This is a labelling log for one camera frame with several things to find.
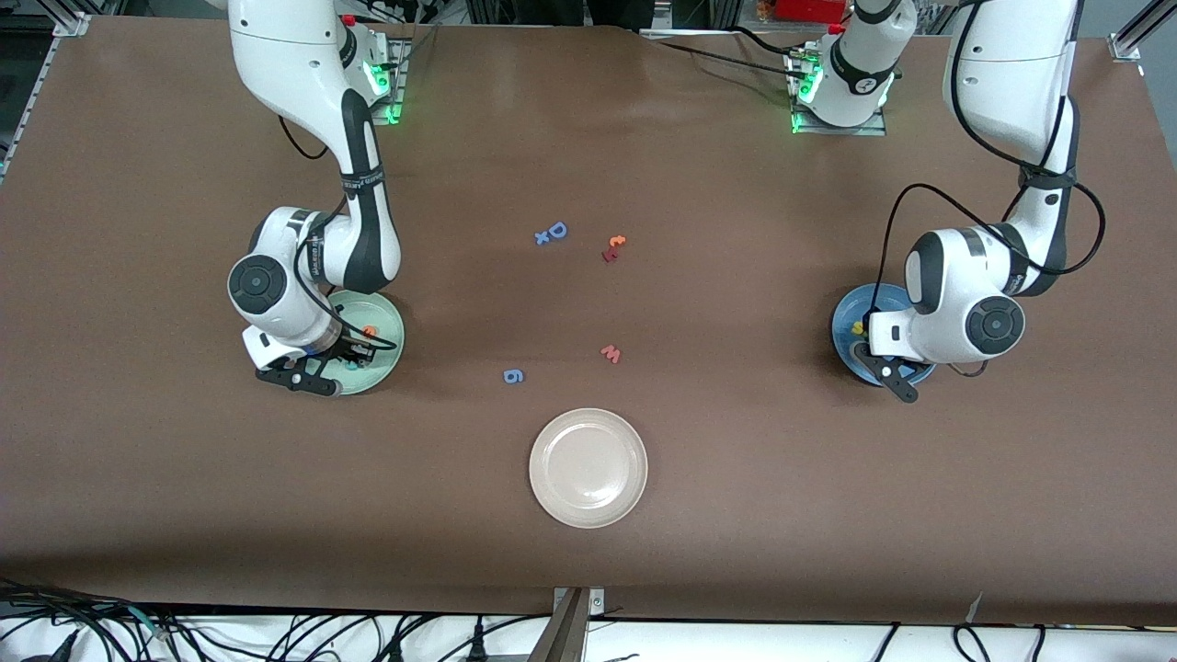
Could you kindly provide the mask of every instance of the table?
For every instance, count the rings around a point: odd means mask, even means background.
[[[1072,82],[1103,252],[1025,302],[984,378],[939,370],[903,406],[838,362],[833,305],[904,185],[984,218],[1016,187],[943,107],[946,40],[913,40],[887,137],[837,138],[791,134],[773,74],[620,29],[418,37],[379,132],[405,353],[344,399],[258,382],[240,346],[251,230],[339,190],[239,82],[225,24],[99,16],[64,42],[0,187],[0,570],[255,605],[523,613],[594,584],[632,616],[953,622],[980,591],[991,622],[1177,616],[1177,178],[1136,67],[1084,42]],[[1072,253],[1092,218],[1076,200]],[[898,223],[892,282],[966,221],[916,194]],[[527,486],[578,406],[650,457],[603,530]]]

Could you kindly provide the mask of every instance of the red object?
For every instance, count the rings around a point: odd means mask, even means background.
[[[621,350],[617,349],[613,345],[604,347],[603,350],[600,350],[600,353],[601,356],[607,358],[609,362],[612,363],[613,365],[617,365],[621,360]]]
[[[777,0],[773,14],[787,21],[840,24],[846,0]]]

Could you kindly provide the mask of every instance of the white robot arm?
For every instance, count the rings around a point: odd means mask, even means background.
[[[381,93],[386,41],[354,22],[345,25],[332,7],[331,0],[228,5],[241,81],[331,150],[348,207],[347,216],[339,216],[340,210],[274,210],[254,232],[250,254],[230,273],[230,298],[251,324],[242,333],[246,349],[266,380],[281,372],[272,369],[306,356],[371,360],[384,347],[348,337],[315,285],[373,293],[400,269],[370,110]],[[320,395],[338,391],[330,380],[302,377],[284,385]]]
[[[1042,294],[1064,269],[1079,131],[1068,97],[1078,2],[962,2],[945,101],[978,143],[988,146],[984,135],[1011,144],[1035,167],[1023,166],[1009,221],[992,226],[1004,241],[982,227],[924,234],[905,265],[912,307],[870,315],[871,356],[856,356],[902,399],[899,391],[913,399],[913,389],[879,357],[955,364],[1002,356],[1025,332],[1012,297]]]
[[[895,82],[916,18],[912,0],[855,2],[846,31],[822,38],[822,79],[798,100],[832,126],[853,127],[871,119]]]

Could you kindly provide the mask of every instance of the white plate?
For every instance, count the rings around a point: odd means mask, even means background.
[[[604,409],[557,416],[531,449],[531,489],[544,510],[578,529],[625,517],[646,489],[646,448],[624,418]]]

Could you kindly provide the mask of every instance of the green plate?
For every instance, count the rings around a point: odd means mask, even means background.
[[[332,359],[322,369],[325,379],[335,379],[343,385],[340,395],[351,396],[366,391],[387,377],[397,362],[400,360],[400,352],[405,349],[405,323],[400,319],[397,306],[380,294],[340,291],[327,297],[327,300],[339,310],[339,317],[346,319],[352,326],[357,329],[364,329],[368,325],[375,326],[377,336],[397,344],[394,350],[375,352],[375,359],[365,368],[350,370],[343,360]],[[306,369],[314,372],[319,369],[319,362],[308,358]]]

